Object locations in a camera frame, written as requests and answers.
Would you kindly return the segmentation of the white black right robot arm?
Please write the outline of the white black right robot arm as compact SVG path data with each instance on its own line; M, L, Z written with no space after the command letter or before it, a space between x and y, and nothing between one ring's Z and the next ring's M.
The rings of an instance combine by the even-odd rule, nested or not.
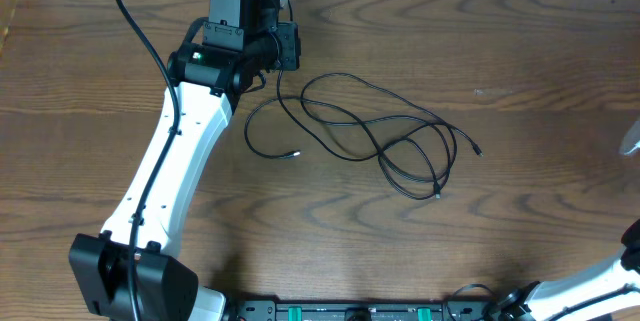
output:
M583 271L516 289L487 310L487 320L594 320L639 305L639 223L622 248Z

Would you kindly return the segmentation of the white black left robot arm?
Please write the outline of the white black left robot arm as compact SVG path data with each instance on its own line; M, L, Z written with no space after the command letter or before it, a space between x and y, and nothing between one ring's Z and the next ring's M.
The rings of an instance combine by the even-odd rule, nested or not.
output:
M92 314L111 320L232 320L227 297L179 261L188 210L240 98L300 65L290 0L210 0L158 66L166 82L150 144L99 234L78 234L69 263Z

